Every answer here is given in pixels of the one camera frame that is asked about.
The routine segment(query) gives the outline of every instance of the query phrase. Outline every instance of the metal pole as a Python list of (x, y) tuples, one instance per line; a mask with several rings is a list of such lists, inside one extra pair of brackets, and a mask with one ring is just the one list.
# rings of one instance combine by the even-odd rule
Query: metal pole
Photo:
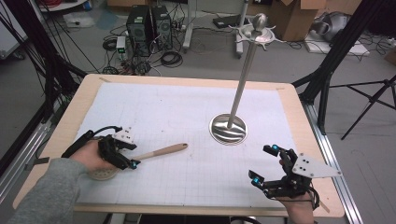
[(254, 54), (256, 53), (257, 44), (249, 43), (247, 50), (247, 57), (245, 59), (244, 68), (242, 69), (241, 77), (239, 78), (238, 89), (236, 90), (235, 98), (233, 100), (233, 109), (231, 110), (230, 119), (227, 123), (227, 128), (233, 127), (233, 119), (235, 118), (236, 110), (238, 109), (239, 102), (241, 101), (242, 92), (245, 88), (245, 83), (248, 79), (248, 72), (253, 61)]

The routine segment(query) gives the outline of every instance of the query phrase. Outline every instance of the robotic hand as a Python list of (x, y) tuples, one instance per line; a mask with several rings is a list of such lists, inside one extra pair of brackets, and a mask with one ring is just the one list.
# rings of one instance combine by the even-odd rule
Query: robotic hand
[(319, 206), (319, 196), (315, 189), (310, 186), (312, 179), (293, 172), (295, 170), (294, 165), (298, 159), (294, 150), (286, 150), (277, 145), (273, 145), (272, 147), (264, 146), (263, 150), (276, 157), (278, 154), (280, 155), (282, 159), (282, 169), (286, 175), (280, 180), (264, 181), (264, 177), (249, 170), (248, 176), (251, 179), (251, 184), (262, 190), (268, 199), (276, 197), (294, 198), (299, 195), (304, 195), (306, 192), (313, 192), (315, 195), (313, 198), (313, 200), (315, 200), (315, 202), (313, 202), (313, 208), (316, 209)]
[(136, 145), (132, 141), (132, 136), (129, 130), (123, 130), (121, 127), (109, 126), (103, 129), (98, 130), (97, 132), (93, 132), (92, 130), (84, 133), (73, 145), (71, 145), (62, 155), (62, 158), (69, 158), (73, 155), (79, 148), (84, 146), (88, 141), (94, 139), (94, 137), (101, 131), (106, 129), (114, 129), (116, 133), (109, 134), (105, 137), (99, 137), (99, 155), (105, 161), (110, 162), (117, 168), (124, 170), (129, 167), (131, 169), (136, 169), (137, 164), (140, 161), (128, 160), (122, 154), (120, 154), (120, 149), (127, 148), (130, 150), (134, 150)]

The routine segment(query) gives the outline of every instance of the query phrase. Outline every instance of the black metal frame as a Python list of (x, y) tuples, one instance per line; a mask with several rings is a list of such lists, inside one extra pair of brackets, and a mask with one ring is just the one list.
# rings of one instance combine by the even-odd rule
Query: black metal frame
[(88, 75), (86, 72), (75, 67), (73, 64), (59, 55), (59, 52), (52, 44), (50, 38), (47, 36), (44, 27), (42, 26), (40, 20), (32, 8), (31, 3), (28, 0), (4, 0), (4, 3), (7, 5), (9, 11), (12, 13), (23, 31), (28, 36), (29, 41), (33, 43), (38, 55), (41, 57), (42, 61), (38, 63), (36, 61), (38, 59), (35, 59), (35, 57), (30, 54), (26, 42), (21, 39), (19, 34), (12, 27), (12, 24), (9, 25), (6, 21), (0, 18), (0, 22), (5, 25), (10, 33), (21, 44), (21, 46), (26, 49), (26, 53), (30, 57), (37, 72), (46, 79), (46, 99), (44, 104), (37, 110), (33, 118), (29, 121), (27, 126), (23, 129), (6, 154), (1, 158), (0, 176), (3, 175), (8, 166), (21, 151), (21, 148), (29, 139), (36, 126), (40, 122), (46, 122), (53, 114), (55, 99), (60, 94), (71, 95), (77, 90), (78, 84), (73, 79), (70, 72), (74, 73), (78, 77), (85, 77)]
[[(395, 90), (395, 81), (396, 81), (396, 75), (391, 78), (390, 80), (384, 79), (382, 81), (374, 81), (374, 82), (361, 82), (361, 83), (354, 83), (354, 84), (346, 84), (346, 85), (338, 85), (338, 86), (330, 86), (330, 88), (338, 88), (338, 87), (348, 87), (352, 89), (353, 91), (359, 93), (360, 95), (363, 95), (369, 99), (369, 105), (364, 109), (364, 111), (359, 115), (358, 119), (352, 124), (352, 126), (346, 131), (343, 137), (341, 137), (341, 140), (344, 140), (347, 135), (352, 131), (352, 129), (358, 124), (358, 122), (363, 118), (363, 116), (369, 111), (369, 109), (375, 104), (379, 103), (381, 105), (387, 106), (389, 108), (392, 108), (396, 110), (396, 90)], [(362, 85), (372, 85), (372, 84), (384, 84), (384, 86), (379, 89), (373, 96), (366, 94), (362, 91), (359, 91), (354, 88), (354, 86), (362, 86)], [(387, 104), (383, 101), (379, 100), (379, 97), (388, 89), (392, 89), (392, 95), (393, 95), (393, 103), (394, 105)]]
[(318, 126), (322, 134), (326, 134), (324, 125), (332, 75), (386, 1), (362, 0), (345, 29), (334, 40), (331, 50), (319, 68), (310, 75), (291, 83), (295, 88), (308, 83), (306, 89), (299, 94), (300, 100), (306, 104), (313, 105), (320, 93)]

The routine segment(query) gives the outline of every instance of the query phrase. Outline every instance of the floor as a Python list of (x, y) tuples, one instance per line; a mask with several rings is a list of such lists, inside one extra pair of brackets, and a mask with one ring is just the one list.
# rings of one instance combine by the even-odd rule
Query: floor
[[(96, 24), (90, 28), (70, 29), (69, 35), (82, 51), (100, 68), (106, 64), (106, 52), (102, 48), (103, 37), (109, 31), (126, 22), (125, 15), (108, 10), (104, 6), (95, 7), (88, 14)], [(211, 19), (216, 16), (209, 13), (198, 13), (194, 26), (216, 27)], [(72, 64), (85, 71), (94, 71), (89, 62), (67, 38), (61, 34)], [(391, 79), (396, 74), (396, 66), (386, 62), (383, 53), (377, 51), (373, 38), (365, 35), (361, 42), (370, 50), (367, 57), (347, 56), (335, 71), (332, 85), (361, 83)], [(205, 29), (194, 30), (191, 48), (186, 54), (181, 52), (183, 64), (177, 68), (163, 66), (151, 69), (149, 76), (194, 77), (212, 79), (232, 79), (240, 77), (248, 44), (244, 44), (241, 59), (235, 55), (234, 35), (215, 33)], [(305, 46), (299, 49), (289, 44), (274, 42), (267, 51), (256, 51), (248, 81), (287, 82), (291, 83), (315, 71), (323, 61), (324, 54), (308, 53)], [(113, 66), (120, 62), (113, 59)], [(20, 131), (44, 101), (40, 83), (33, 66), (28, 59), (8, 58), (0, 61), (0, 156), (11, 146)], [(381, 84), (359, 86), (358, 89), (369, 95), (382, 87)], [(388, 89), (380, 98), (393, 105), (393, 98)], [(368, 104), (368, 99), (348, 88), (330, 89), (326, 117), (326, 133), (332, 144), (334, 154), (340, 163), (344, 177), (353, 199), (359, 208), (365, 223), (392, 223), (396, 219), (396, 180), (394, 165), (396, 161), (396, 116), (395, 111), (380, 104), (375, 104), (353, 131), (341, 140), (341, 137)], [(2, 220), (12, 216), (12, 201), (16, 196), (27, 172), (21, 175), (14, 189), (0, 204)], [(75, 223), (102, 222), (106, 214), (76, 213)], [(258, 217), (262, 223), (283, 223), (279, 217)], [(347, 223), (342, 218), (316, 218), (319, 223)]]

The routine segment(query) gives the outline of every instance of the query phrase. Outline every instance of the metal rod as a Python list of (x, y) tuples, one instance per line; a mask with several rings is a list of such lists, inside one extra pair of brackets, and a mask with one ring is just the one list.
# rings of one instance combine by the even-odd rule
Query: metal rod
[(241, 20), (239, 21), (239, 27), (244, 26), (247, 11), (248, 11), (248, 0), (244, 0), (244, 6), (242, 8), (242, 14), (241, 14)]
[(248, 72), (253, 61), (254, 54), (256, 52), (257, 45), (255, 43), (249, 43), (247, 50), (247, 57), (245, 59), (244, 68), (242, 69), (241, 77), (239, 78), (238, 89), (236, 90), (235, 98), (233, 100), (233, 108), (231, 110), (230, 119), (227, 123), (227, 128), (233, 127), (233, 119), (235, 118), (236, 110), (238, 109), (239, 102), (241, 101), (242, 92), (245, 88), (245, 83), (248, 79)]

